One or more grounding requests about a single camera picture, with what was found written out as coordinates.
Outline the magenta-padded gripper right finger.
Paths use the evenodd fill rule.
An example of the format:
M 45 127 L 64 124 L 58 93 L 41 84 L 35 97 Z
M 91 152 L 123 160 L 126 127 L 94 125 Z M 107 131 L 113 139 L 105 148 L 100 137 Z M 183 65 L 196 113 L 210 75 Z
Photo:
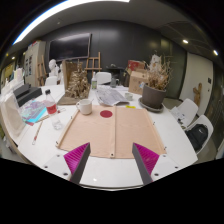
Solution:
M 137 143 L 133 144 L 132 153 L 144 185 L 159 180 L 181 169 L 181 167 L 167 154 L 158 155 Z

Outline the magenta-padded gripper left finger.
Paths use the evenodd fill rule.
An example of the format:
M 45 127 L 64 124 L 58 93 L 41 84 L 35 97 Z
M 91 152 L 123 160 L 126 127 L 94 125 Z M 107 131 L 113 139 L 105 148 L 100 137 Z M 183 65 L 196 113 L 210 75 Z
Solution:
M 42 168 L 72 183 L 79 184 L 89 155 L 90 144 L 85 143 L 65 155 L 55 155 Z

